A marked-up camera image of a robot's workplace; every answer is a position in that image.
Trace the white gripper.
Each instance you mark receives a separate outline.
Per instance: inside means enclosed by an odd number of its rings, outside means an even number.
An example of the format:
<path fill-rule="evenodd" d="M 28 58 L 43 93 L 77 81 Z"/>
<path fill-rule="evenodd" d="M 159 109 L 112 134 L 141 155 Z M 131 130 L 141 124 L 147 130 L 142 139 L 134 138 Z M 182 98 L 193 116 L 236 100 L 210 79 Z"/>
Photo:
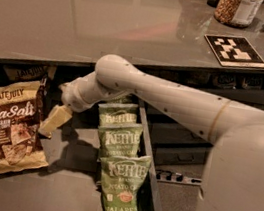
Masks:
<path fill-rule="evenodd" d="M 81 113 L 92 107 L 93 103 L 90 100 L 90 94 L 93 88 L 94 84 L 83 77 L 76 78 L 67 83 L 64 82 L 60 85 L 61 100 L 65 106 L 56 105 L 53 107 L 48 114 L 48 118 L 40 123 L 38 132 L 44 137 L 50 138 L 53 131 L 72 118 L 72 111 Z"/>

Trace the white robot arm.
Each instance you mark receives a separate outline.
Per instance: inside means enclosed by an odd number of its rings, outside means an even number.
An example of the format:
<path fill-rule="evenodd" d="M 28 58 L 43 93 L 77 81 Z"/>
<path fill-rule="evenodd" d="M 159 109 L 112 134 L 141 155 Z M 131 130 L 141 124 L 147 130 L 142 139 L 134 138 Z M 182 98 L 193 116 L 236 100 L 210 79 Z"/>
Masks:
<path fill-rule="evenodd" d="M 264 110 L 154 77 L 114 54 L 61 89 L 62 103 L 79 113 L 133 93 L 211 143 L 196 211 L 264 211 Z"/>

